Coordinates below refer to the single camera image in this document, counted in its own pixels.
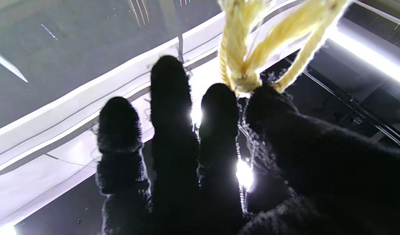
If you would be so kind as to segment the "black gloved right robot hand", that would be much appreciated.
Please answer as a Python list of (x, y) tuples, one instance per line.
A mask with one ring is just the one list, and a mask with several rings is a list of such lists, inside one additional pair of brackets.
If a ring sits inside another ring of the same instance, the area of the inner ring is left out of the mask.
[(137, 111), (123, 97), (100, 111), (103, 235), (400, 235), (400, 150), (304, 116), (264, 84), (244, 119), (267, 168), (293, 195), (249, 214), (236, 177), (235, 93), (222, 83), (209, 87), (197, 137), (189, 77), (165, 55), (151, 71), (150, 104), (153, 192)]

